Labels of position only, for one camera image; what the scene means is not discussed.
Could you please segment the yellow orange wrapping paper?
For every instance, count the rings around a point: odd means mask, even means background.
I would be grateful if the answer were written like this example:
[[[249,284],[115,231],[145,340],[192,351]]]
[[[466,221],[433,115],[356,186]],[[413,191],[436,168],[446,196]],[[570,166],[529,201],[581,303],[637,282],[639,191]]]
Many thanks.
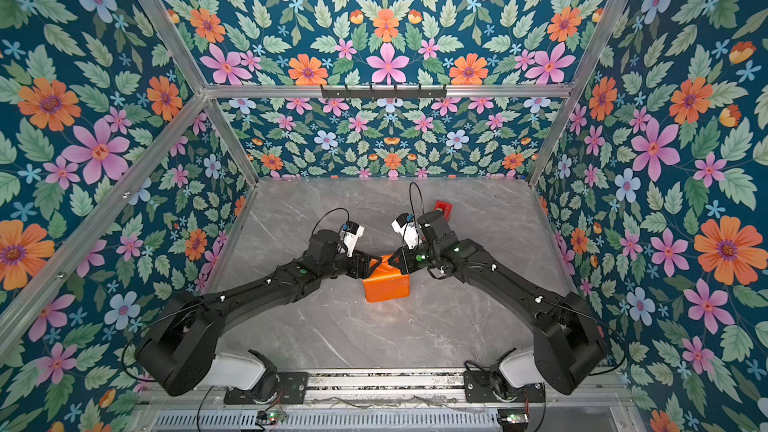
[[[366,301],[369,303],[384,302],[410,296],[410,276],[390,265],[390,255],[384,255],[371,275],[363,279]]]

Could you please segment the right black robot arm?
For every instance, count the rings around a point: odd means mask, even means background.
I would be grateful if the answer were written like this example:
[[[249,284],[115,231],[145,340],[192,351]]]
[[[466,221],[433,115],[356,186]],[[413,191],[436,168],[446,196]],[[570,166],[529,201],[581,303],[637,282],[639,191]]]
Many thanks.
[[[440,210],[420,217],[402,213],[391,223],[404,245],[389,263],[401,272],[422,269],[437,280],[455,278],[511,311],[532,334],[532,345],[504,354],[489,367],[502,396],[508,389],[546,384],[572,394],[606,357],[603,326],[584,299],[540,287],[502,264],[485,247],[460,239]]]

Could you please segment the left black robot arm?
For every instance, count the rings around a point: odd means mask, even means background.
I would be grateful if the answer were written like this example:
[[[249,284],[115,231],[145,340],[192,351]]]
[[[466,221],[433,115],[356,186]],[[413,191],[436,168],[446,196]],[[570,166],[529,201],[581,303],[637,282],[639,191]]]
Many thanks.
[[[277,368],[253,349],[219,350],[220,337],[259,314],[308,297],[326,279],[367,279],[384,261],[346,245],[337,232],[320,230],[301,256],[263,278],[201,296],[172,296],[134,357],[172,397],[207,386],[237,389],[256,401],[268,401],[277,392]]]

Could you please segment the red tape dispenser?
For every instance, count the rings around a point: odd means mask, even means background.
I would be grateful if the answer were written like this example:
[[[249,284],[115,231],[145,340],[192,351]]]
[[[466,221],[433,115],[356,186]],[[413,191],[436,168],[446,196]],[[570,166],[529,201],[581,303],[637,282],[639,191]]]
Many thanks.
[[[435,202],[434,210],[440,211],[446,220],[449,220],[452,215],[453,205],[443,200],[437,200]]]

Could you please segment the left small circuit board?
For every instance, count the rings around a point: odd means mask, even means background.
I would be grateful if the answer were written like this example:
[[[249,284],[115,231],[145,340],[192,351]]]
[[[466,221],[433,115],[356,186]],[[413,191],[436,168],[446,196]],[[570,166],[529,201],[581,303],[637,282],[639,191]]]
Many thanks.
[[[287,420],[287,415],[282,411],[262,410],[257,412],[257,424],[261,427],[278,426]]]

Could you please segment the small circuit board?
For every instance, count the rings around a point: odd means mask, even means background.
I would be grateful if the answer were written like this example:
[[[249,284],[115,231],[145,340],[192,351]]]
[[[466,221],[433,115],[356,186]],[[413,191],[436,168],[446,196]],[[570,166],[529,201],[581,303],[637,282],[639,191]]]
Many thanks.
[[[497,417],[502,432],[527,432],[530,418],[524,412],[505,412]]]
[[[287,415],[282,411],[262,410],[257,412],[257,424],[261,427],[278,426],[287,420]]]

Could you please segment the right small circuit board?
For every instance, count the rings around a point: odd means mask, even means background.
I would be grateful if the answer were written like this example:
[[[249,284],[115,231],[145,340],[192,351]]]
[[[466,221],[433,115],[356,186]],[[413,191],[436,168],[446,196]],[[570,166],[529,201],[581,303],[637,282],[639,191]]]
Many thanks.
[[[505,412],[497,417],[502,432],[527,432],[530,418],[524,412]]]

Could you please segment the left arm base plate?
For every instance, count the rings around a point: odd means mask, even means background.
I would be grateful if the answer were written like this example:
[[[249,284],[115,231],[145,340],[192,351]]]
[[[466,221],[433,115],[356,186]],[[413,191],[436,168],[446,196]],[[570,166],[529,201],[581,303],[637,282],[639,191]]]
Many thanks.
[[[224,403],[226,405],[299,405],[304,403],[308,382],[307,372],[270,372],[251,390],[228,390],[224,396]]]

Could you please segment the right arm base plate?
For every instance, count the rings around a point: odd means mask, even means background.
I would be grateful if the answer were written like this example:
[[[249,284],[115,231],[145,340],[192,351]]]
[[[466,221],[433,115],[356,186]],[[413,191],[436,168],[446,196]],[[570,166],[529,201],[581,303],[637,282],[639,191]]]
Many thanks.
[[[463,366],[468,403],[543,404],[546,400],[546,384],[533,364],[532,348],[512,348],[490,365],[467,359]]]

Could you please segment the black hook rail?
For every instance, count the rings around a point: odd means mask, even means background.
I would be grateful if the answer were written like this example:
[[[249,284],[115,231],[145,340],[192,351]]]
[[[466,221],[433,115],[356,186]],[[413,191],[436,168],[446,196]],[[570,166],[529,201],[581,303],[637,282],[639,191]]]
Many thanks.
[[[321,86],[321,97],[324,99],[442,99],[448,96],[446,86],[423,85],[393,85],[393,86]]]

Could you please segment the aluminium mounting rail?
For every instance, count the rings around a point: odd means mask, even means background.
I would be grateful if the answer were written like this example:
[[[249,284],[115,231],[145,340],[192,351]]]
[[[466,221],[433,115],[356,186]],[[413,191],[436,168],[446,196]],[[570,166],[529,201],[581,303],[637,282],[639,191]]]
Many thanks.
[[[307,372],[308,391],[299,405],[226,405],[224,396],[231,387],[198,386],[178,397],[169,396],[158,385],[152,385],[138,399],[131,415],[148,422],[163,411],[220,411],[256,408],[290,412],[294,409],[351,408],[445,408],[480,409],[516,407],[530,412],[557,408],[609,408],[636,412],[630,389],[616,373],[601,369],[589,376],[571,394],[562,394],[546,385],[546,400],[541,403],[504,404],[468,403],[465,400],[463,367],[443,368],[356,368],[294,369]]]

